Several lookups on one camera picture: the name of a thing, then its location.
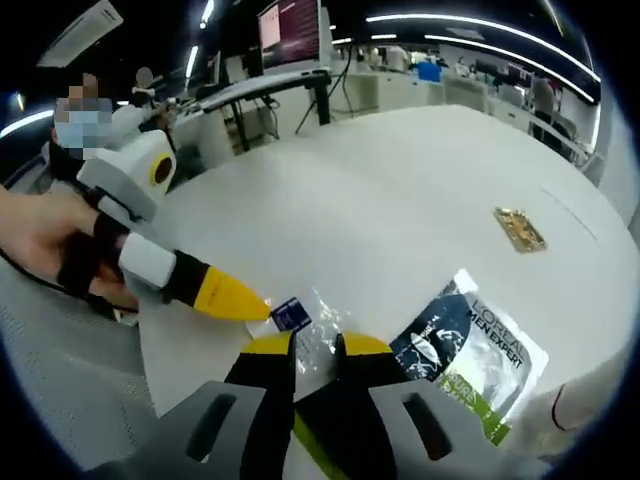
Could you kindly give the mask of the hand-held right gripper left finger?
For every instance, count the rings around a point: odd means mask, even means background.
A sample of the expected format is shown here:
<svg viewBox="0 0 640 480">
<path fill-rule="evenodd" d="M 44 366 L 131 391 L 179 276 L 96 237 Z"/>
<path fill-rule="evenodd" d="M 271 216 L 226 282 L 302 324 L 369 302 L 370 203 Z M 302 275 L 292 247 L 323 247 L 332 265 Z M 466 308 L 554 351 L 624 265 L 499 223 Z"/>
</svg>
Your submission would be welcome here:
<svg viewBox="0 0 640 480">
<path fill-rule="evenodd" d="M 224 381 L 208 381 L 166 412 L 129 457 L 97 479 L 279 479 L 294 424 L 292 332 L 251 341 Z"/>
</svg>

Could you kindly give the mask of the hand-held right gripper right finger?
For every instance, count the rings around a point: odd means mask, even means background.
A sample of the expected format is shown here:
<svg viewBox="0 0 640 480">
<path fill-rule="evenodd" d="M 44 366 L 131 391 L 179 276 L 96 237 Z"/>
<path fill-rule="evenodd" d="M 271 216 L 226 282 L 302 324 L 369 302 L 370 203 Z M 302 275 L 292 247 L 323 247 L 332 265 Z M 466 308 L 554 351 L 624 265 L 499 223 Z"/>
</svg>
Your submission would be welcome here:
<svg viewBox="0 0 640 480">
<path fill-rule="evenodd" d="M 409 380 L 387 344 L 343 332 L 335 377 L 298 402 L 301 441 L 346 479 L 500 479 L 505 454 L 478 416 Z"/>
</svg>

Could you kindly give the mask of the person's left hand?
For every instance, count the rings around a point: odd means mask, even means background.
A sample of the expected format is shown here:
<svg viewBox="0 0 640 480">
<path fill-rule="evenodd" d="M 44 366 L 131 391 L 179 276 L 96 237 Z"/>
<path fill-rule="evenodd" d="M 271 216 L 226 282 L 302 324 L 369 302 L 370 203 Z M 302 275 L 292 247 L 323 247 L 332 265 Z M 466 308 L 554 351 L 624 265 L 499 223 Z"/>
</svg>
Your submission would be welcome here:
<svg viewBox="0 0 640 480">
<path fill-rule="evenodd" d="M 72 191 L 1 189 L 1 256 L 28 278 L 95 306 L 135 313 L 138 299 L 93 241 L 100 212 Z"/>
</svg>

